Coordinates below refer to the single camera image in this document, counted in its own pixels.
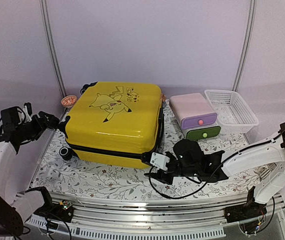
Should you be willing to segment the yellow Pikachu suitcase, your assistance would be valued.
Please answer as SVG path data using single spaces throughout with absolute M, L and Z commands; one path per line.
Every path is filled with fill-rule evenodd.
M 59 123 L 67 146 L 59 155 L 94 163 L 145 169 L 145 152 L 156 152 L 164 132 L 162 91 L 152 83 L 99 81 L 85 84 Z

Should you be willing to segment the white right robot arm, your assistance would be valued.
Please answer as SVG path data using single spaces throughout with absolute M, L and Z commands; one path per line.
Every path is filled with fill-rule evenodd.
M 174 145 L 173 152 L 144 152 L 140 159 L 152 168 L 146 174 L 150 181 L 171 185 L 175 177 L 184 177 L 198 184 L 199 188 L 191 192 L 191 196 L 208 184 L 227 180 L 249 169 L 275 164 L 269 176 L 249 190 L 248 202 L 241 206 L 241 214 L 252 218 L 285 186 L 285 122 L 273 135 L 233 153 L 220 150 L 205 154 L 196 141 L 182 139 Z

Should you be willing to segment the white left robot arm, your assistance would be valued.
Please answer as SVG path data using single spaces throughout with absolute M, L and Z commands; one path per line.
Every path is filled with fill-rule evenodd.
M 32 113 L 32 105 L 13 106 L 0 112 L 0 237 L 19 238 L 24 224 L 38 210 L 46 217 L 57 213 L 57 206 L 45 187 L 27 190 L 10 203 L 6 198 L 6 184 L 10 168 L 21 146 L 36 141 L 47 130 L 55 131 L 60 120 L 49 113 Z

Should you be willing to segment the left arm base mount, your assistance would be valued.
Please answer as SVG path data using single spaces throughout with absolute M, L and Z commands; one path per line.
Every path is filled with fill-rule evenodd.
M 62 200 L 59 203 L 45 204 L 38 208 L 34 214 L 54 220 L 63 220 L 71 223 L 74 216 L 74 203 L 70 200 Z

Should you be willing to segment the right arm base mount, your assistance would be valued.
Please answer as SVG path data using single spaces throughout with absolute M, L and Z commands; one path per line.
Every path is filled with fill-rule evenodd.
M 267 204 L 255 202 L 255 188 L 256 187 L 253 186 L 248 191 L 246 203 L 225 207 L 223 209 L 224 217 L 227 220 L 227 223 L 234 223 L 251 218 L 262 217 L 267 214 Z

